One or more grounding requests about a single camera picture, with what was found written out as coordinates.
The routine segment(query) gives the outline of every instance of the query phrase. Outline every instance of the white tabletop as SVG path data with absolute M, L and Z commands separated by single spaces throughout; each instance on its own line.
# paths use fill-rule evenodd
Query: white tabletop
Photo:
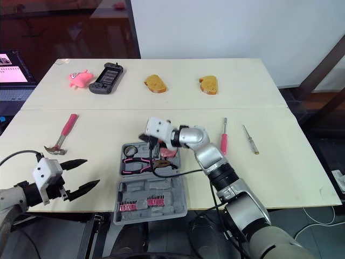
M 68 75 L 88 69 L 95 79 L 104 63 L 125 69 L 116 91 L 109 95 L 87 88 L 70 88 Z M 158 74 L 168 91 L 150 92 L 144 80 Z M 211 96 L 199 87 L 199 78 L 214 75 L 219 93 Z M 287 105 L 260 59 L 71 59 L 50 68 L 24 104 L 24 110 L 137 110 L 271 108 Z
M 80 115 L 63 147 L 64 156 L 49 155 L 44 145 L 53 145 L 71 113 Z M 83 158 L 88 162 L 64 173 L 65 188 L 96 179 L 101 181 L 86 195 L 72 201 L 55 199 L 32 212 L 110 212 L 114 210 L 116 189 L 121 180 L 121 146 L 137 141 L 147 119 L 170 119 L 176 126 L 201 125 L 211 141 L 218 143 L 223 117 L 228 119 L 227 158 L 237 174 L 267 208 L 339 205 L 340 200 L 311 146 L 287 108 L 246 108 L 210 110 L 40 110 L 20 111 L 0 137 L 0 159 L 23 149 L 44 151 L 60 162 Z M 259 155 L 252 153 L 242 129 L 245 124 Z M 182 170 L 199 168 L 192 151 L 183 149 Z M 36 165 L 32 154 L 21 154 L 0 168 L 0 189 L 28 180 Z M 184 176 L 189 209 L 213 206 L 208 178 L 202 173 Z

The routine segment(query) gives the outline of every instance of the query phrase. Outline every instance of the pink pig toy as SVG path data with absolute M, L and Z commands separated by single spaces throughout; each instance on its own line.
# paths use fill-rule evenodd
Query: pink pig toy
M 70 80 L 70 87 L 73 85 L 84 88 L 93 78 L 92 73 L 88 73 L 87 69 L 82 71 L 82 73 L 73 73 L 68 76 Z

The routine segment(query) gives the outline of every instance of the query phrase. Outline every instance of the toast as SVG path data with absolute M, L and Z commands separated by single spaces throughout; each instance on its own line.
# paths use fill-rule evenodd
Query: toast
M 163 93 L 167 90 L 167 86 L 165 85 L 165 83 L 156 74 L 153 74 L 152 76 L 146 78 L 144 83 L 147 85 L 147 88 L 149 88 L 153 93 Z
M 215 76 L 206 76 L 199 79 L 201 91 L 207 94 L 217 94 L 218 83 Z

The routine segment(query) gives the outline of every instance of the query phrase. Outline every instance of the gray plastic toolbox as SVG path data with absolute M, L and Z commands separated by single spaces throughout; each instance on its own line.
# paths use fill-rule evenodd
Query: gray plastic toolbox
M 134 158 L 149 157 L 148 144 L 145 142 L 129 143 L 122 146 L 119 173 L 123 177 L 123 180 L 118 186 L 117 201 L 114 209 L 114 223 L 116 225 L 124 225 L 186 216 L 187 202 L 185 198 L 183 178 L 158 178 L 152 172 L 123 175 L 121 173 L 122 171 L 140 170 L 148 166 L 147 163 L 141 162 L 123 163 L 123 159 L 127 158 L 123 153 L 123 150 L 127 146 L 135 146 L 137 148 L 137 153 L 134 155 Z M 159 175 L 172 175 L 179 173 L 181 167 L 180 152 L 177 151 L 174 158 L 167 158 L 167 160 L 178 168 L 173 169 L 171 166 L 156 168 L 155 172 Z M 164 206 L 148 205 L 148 199 L 155 197 L 164 197 Z M 136 210 L 121 212 L 121 204 L 133 204 L 135 205 Z

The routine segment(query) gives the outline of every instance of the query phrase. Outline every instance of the pink hammer handle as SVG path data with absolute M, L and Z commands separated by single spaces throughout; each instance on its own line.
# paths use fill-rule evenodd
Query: pink hammer handle
M 222 153 L 224 155 L 226 155 L 226 152 L 227 152 L 227 134 L 222 134 L 222 140 L 220 142 L 220 151 L 222 151 Z
M 65 127 L 63 128 L 63 131 L 61 132 L 62 136 L 67 136 L 69 134 L 69 132 L 73 128 L 77 118 L 78 118 L 77 114 L 71 114 L 70 118 L 68 119 L 68 122 L 66 123 Z

